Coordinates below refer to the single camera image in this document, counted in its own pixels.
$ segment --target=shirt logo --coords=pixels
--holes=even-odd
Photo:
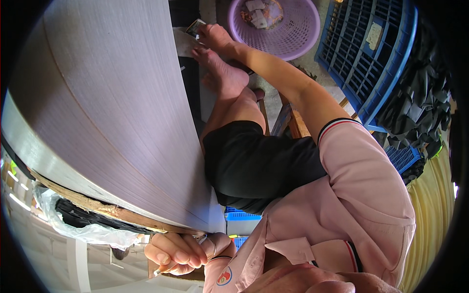
[[[231,272],[231,268],[227,267],[220,275],[220,277],[217,279],[217,285],[218,286],[224,286],[228,284],[231,281],[231,277],[233,276]]]

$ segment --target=pink polo shirt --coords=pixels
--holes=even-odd
[[[372,273],[398,285],[415,231],[407,189],[386,153],[358,122],[329,123],[319,135],[329,174],[270,203],[236,255],[205,266],[204,292],[239,292],[264,270],[265,249],[292,264]]]

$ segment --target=blue plastic crate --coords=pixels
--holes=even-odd
[[[234,239],[234,245],[236,246],[236,251],[238,251],[241,245],[247,240],[247,237],[236,237],[233,239]]]
[[[232,212],[236,212],[236,211],[242,211],[242,210],[238,210],[238,209],[235,209],[235,208],[232,208],[232,207],[225,207],[225,213],[232,213]]]
[[[396,150],[393,146],[390,145],[385,149],[385,152],[399,174],[402,174],[402,172],[407,170],[410,166],[412,166],[412,164],[421,158],[418,149],[415,149],[411,146]]]
[[[248,214],[243,211],[235,211],[225,213],[227,221],[250,221],[250,220],[260,220],[262,216]]]
[[[410,55],[417,9],[409,0],[331,1],[315,61],[341,87],[368,130],[386,132],[374,117],[396,85]],[[382,27],[375,50],[366,41]]]

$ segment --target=black shorts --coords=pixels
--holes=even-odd
[[[259,124],[233,121],[203,139],[205,175],[221,205],[260,215],[274,199],[326,175],[310,136],[264,136]]]

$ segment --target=plastic bag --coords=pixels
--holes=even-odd
[[[39,186],[34,187],[33,193],[49,224],[60,235],[75,238],[89,244],[109,244],[121,250],[125,250],[135,242],[138,242],[138,233],[131,231],[118,230],[98,224],[87,225],[83,228],[76,228],[65,224],[61,219],[62,214],[55,210],[55,205],[62,196],[51,189]]]

